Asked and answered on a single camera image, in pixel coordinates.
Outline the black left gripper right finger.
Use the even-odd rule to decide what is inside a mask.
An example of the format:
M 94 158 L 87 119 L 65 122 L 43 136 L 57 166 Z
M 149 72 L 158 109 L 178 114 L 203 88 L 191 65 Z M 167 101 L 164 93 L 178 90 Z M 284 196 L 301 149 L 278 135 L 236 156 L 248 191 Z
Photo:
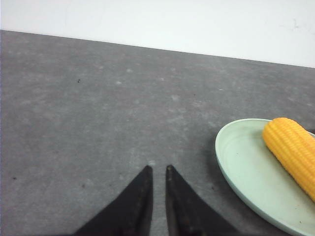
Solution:
M 238 234 L 238 230 L 203 201 L 172 165 L 166 167 L 165 207 L 170 236 Z

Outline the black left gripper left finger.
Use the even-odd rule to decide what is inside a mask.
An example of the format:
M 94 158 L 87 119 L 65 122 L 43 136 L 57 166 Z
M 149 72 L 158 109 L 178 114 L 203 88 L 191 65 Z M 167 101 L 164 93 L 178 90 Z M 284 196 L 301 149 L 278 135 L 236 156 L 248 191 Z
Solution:
M 153 212 L 153 169 L 145 166 L 129 185 L 75 236 L 148 236 Z

